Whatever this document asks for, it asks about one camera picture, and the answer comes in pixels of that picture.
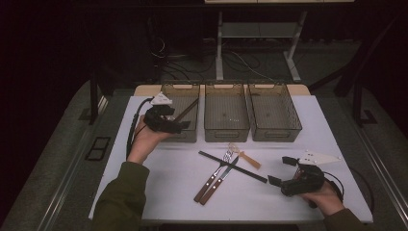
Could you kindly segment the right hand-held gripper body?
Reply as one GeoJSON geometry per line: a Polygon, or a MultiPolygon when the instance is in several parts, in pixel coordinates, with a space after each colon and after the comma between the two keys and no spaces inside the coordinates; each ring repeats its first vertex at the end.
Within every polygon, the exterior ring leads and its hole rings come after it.
{"type": "Polygon", "coordinates": [[[281,184],[281,192],[286,196],[318,191],[326,181],[325,173],[320,166],[340,161],[338,157],[312,151],[305,151],[296,159],[298,164],[293,178],[281,184]]]}

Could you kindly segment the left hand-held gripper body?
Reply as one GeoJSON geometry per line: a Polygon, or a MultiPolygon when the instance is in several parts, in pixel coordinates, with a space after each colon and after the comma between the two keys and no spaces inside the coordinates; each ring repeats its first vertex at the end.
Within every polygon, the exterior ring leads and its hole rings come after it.
{"type": "Polygon", "coordinates": [[[173,116],[165,116],[165,110],[171,108],[172,100],[161,91],[150,102],[151,108],[144,115],[144,123],[155,132],[180,134],[182,129],[179,122],[174,122],[173,116]]]}

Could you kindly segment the smoky plastic bin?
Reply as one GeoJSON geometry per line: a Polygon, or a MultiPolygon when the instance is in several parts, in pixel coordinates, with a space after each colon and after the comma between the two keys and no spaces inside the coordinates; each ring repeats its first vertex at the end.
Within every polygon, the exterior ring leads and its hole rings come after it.
{"type": "Polygon", "coordinates": [[[246,142],[249,117],[242,82],[210,81],[205,85],[206,142],[246,142]]]}
{"type": "Polygon", "coordinates": [[[254,141],[296,140],[302,124],[285,84],[249,82],[246,99],[254,141]]]}
{"type": "Polygon", "coordinates": [[[171,133],[167,142],[196,142],[199,96],[198,83],[164,82],[145,113],[145,123],[153,131],[171,133]]]}

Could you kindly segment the brown wooden chopstick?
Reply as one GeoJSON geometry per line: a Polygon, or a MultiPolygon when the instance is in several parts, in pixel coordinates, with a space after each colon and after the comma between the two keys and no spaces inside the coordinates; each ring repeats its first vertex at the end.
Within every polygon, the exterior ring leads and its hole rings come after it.
{"type": "Polygon", "coordinates": [[[180,115],[178,115],[173,121],[179,122],[184,116],[186,116],[199,102],[199,98],[196,98],[180,115]]]}

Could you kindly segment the black chopstick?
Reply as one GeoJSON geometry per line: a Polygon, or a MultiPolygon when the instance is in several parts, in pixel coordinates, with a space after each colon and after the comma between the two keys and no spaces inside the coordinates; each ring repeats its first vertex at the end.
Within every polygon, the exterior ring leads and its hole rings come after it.
{"type": "Polygon", "coordinates": [[[207,158],[209,158],[209,159],[211,159],[211,160],[214,160],[214,161],[216,161],[216,162],[219,162],[222,167],[228,166],[228,167],[231,167],[231,168],[233,168],[233,169],[235,169],[235,170],[237,170],[237,171],[239,171],[239,172],[241,172],[241,173],[243,173],[243,174],[245,174],[245,175],[247,175],[247,176],[250,176],[250,177],[252,177],[252,178],[254,178],[254,179],[257,179],[257,180],[259,180],[259,181],[261,181],[261,182],[263,182],[263,183],[267,183],[267,182],[268,182],[268,179],[267,179],[266,177],[263,177],[263,176],[261,176],[261,175],[255,174],[255,173],[253,173],[253,172],[251,172],[251,171],[248,171],[248,170],[246,170],[246,169],[244,169],[244,168],[242,168],[242,167],[238,167],[238,166],[233,165],[233,164],[231,164],[231,163],[225,162],[225,161],[221,160],[220,158],[215,157],[215,156],[213,156],[213,155],[211,155],[211,154],[209,154],[209,153],[206,153],[206,152],[204,152],[204,151],[198,151],[198,154],[200,154],[200,155],[202,155],[202,156],[204,156],[204,157],[207,157],[207,158]]]}

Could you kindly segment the light wooden spoon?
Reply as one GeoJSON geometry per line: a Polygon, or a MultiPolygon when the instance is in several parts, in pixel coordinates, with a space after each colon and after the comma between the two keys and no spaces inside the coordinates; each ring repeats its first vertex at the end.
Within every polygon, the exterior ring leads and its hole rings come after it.
{"type": "Polygon", "coordinates": [[[261,164],[259,162],[257,162],[256,160],[252,159],[251,157],[249,157],[248,155],[246,155],[244,153],[244,151],[241,151],[234,143],[229,143],[228,147],[230,150],[232,150],[234,153],[237,153],[239,157],[243,158],[244,160],[246,160],[250,165],[252,165],[253,167],[255,167],[256,169],[260,169],[261,164]]]}

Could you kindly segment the wooden handled fork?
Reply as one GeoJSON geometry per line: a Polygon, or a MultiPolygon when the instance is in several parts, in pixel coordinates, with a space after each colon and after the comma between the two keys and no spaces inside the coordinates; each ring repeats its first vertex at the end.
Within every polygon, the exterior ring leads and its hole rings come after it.
{"type": "Polygon", "coordinates": [[[226,151],[225,154],[222,157],[222,162],[219,164],[218,168],[212,173],[212,175],[209,177],[209,179],[206,181],[206,183],[203,185],[201,190],[197,193],[197,195],[194,197],[195,202],[199,202],[200,199],[204,196],[205,192],[210,188],[214,180],[216,179],[217,175],[219,172],[222,170],[224,167],[224,163],[229,163],[231,158],[233,156],[233,153],[231,151],[226,151]]]}

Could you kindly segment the person's right hand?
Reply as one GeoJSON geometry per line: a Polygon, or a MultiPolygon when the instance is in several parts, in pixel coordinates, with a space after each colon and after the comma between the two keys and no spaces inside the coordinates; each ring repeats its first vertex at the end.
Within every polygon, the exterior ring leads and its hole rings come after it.
{"type": "Polygon", "coordinates": [[[338,198],[333,187],[325,182],[316,192],[306,192],[300,195],[307,201],[314,202],[325,217],[334,215],[344,209],[344,204],[338,198]]]}

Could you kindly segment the person's left hand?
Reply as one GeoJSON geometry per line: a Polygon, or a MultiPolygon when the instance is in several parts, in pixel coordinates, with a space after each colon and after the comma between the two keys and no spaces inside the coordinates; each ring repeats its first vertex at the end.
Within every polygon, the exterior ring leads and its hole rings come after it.
{"type": "Polygon", "coordinates": [[[171,134],[165,132],[152,131],[144,123],[144,115],[140,116],[140,122],[136,129],[137,134],[134,136],[132,148],[126,161],[142,165],[148,155],[163,140],[171,137],[171,134]]]}

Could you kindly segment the white table board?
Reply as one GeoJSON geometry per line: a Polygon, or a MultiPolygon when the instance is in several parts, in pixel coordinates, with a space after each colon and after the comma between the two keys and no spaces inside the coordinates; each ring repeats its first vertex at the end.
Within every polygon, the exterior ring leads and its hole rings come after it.
{"type": "MultiPolygon", "coordinates": [[[[321,165],[329,178],[338,178],[344,188],[344,205],[362,222],[372,214],[358,188],[345,158],[327,124],[317,99],[312,95],[293,98],[302,130],[294,142],[247,140],[238,147],[261,164],[254,168],[245,160],[238,166],[255,174],[273,175],[288,180],[294,167],[285,165],[285,156],[299,158],[305,151],[338,157],[339,162],[321,165]]],[[[228,149],[225,142],[206,142],[204,132],[197,132],[194,143],[162,142],[145,161],[150,174],[146,184],[147,202],[144,223],[302,223],[320,220],[298,196],[286,197],[279,188],[232,170],[205,205],[193,199],[218,162],[198,154],[204,151],[221,158],[228,149]]]]}

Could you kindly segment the black angled metal stand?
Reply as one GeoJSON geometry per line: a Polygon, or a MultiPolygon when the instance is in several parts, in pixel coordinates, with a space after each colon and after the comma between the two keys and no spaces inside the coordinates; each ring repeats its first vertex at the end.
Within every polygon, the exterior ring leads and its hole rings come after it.
{"type": "Polygon", "coordinates": [[[360,127],[363,127],[370,122],[374,122],[371,115],[368,115],[365,119],[361,118],[363,98],[363,77],[361,76],[361,73],[368,65],[371,56],[374,54],[374,51],[379,46],[380,42],[400,17],[401,13],[397,13],[390,19],[387,19],[384,23],[379,24],[377,30],[362,41],[356,54],[347,64],[310,85],[308,87],[309,91],[317,90],[324,85],[339,79],[339,82],[334,89],[334,93],[337,96],[346,97],[350,90],[353,90],[351,115],[354,121],[360,127]]]}

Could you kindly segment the wooden handled knife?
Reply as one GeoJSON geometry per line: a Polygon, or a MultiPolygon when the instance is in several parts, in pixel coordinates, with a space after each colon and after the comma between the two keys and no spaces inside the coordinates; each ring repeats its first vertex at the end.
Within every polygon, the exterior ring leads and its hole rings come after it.
{"type": "MultiPolygon", "coordinates": [[[[236,157],[236,159],[232,162],[232,165],[235,166],[237,164],[238,160],[239,160],[239,157],[236,157]]],[[[229,173],[230,173],[230,171],[232,169],[233,169],[232,167],[228,167],[226,170],[223,171],[223,173],[217,179],[217,181],[213,184],[213,186],[199,200],[199,203],[201,205],[205,205],[208,202],[208,200],[211,198],[211,196],[214,194],[214,192],[219,188],[221,183],[229,175],[229,173]]]]}

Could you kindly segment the white desk frame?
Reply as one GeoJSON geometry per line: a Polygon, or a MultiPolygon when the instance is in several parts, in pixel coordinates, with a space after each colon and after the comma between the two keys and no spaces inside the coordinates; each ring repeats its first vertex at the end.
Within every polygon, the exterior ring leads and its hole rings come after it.
{"type": "Polygon", "coordinates": [[[287,68],[292,80],[300,82],[301,78],[293,60],[298,42],[304,28],[308,13],[312,8],[331,5],[345,6],[355,0],[204,0],[206,6],[217,6],[217,54],[216,75],[218,80],[223,79],[222,42],[224,39],[290,39],[291,46],[283,52],[287,68]],[[224,14],[228,10],[266,11],[273,15],[273,11],[279,11],[287,15],[290,10],[298,11],[295,20],[279,20],[278,22],[227,22],[224,14]]]}

